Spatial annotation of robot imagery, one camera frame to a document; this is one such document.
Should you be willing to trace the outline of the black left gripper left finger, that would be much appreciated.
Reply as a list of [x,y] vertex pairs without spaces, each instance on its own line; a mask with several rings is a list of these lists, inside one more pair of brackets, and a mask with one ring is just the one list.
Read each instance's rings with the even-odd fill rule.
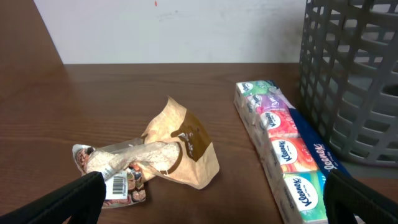
[[92,224],[98,221],[106,196],[100,172],[90,172],[43,197],[1,216],[1,223]]

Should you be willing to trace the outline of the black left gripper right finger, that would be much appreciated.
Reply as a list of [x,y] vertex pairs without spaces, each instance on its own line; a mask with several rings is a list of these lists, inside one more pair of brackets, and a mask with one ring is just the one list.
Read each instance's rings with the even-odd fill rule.
[[324,186],[324,203],[329,223],[397,224],[397,204],[367,185],[339,170],[328,174]]

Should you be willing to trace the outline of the Kleenex tissue multipack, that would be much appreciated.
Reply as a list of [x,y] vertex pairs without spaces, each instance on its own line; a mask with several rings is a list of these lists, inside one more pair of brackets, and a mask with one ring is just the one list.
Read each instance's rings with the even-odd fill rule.
[[284,223],[327,223],[324,184],[348,171],[272,80],[238,82],[234,105]]

